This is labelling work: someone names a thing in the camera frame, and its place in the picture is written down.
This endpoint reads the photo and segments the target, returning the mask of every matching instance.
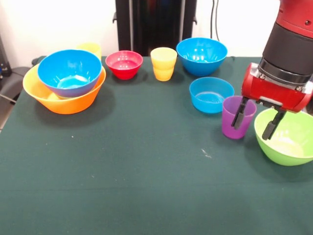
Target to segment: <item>purple cup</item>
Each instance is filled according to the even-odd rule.
[[[242,96],[234,95],[226,98],[223,102],[222,132],[230,139],[237,140],[245,136],[257,110],[255,103],[252,100],[249,100],[246,104],[245,116],[241,126],[237,130],[232,127],[231,124],[235,118],[242,98]]]

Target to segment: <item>red robot arm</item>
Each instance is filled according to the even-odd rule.
[[[262,138],[270,140],[286,112],[300,112],[312,98],[313,0],[280,0],[276,22],[260,64],[251,63],[242,84],[237,129],[249,99],[275,108],[277,115]]]

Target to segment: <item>light blue bowl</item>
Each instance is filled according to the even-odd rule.
[[[78,97],[97,83],[101,61],[84,50],[61,50],[44,58],[38,66],[40,80],[56,95]]]
[[[211,75],[227,56],[226,46],[209,38],[187,38],[176,51],[185,69],[195,76]]]
[[[189,86],[192,104],[206,114],[220,113],[223,101],[233,96],[233,86],[217,77],[202,77],[194,80]]]

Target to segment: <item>black cabinet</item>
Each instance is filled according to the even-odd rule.
[[[196,0],[116,0],[120,50],[149,56],[156,47],[170,47],[192,36]]]

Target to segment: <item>red bowl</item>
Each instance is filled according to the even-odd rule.
[[[142,65],[143,58],[140,54],[130,50],[120,50],[106,58],[106,64],[119,79],[133,78]]]

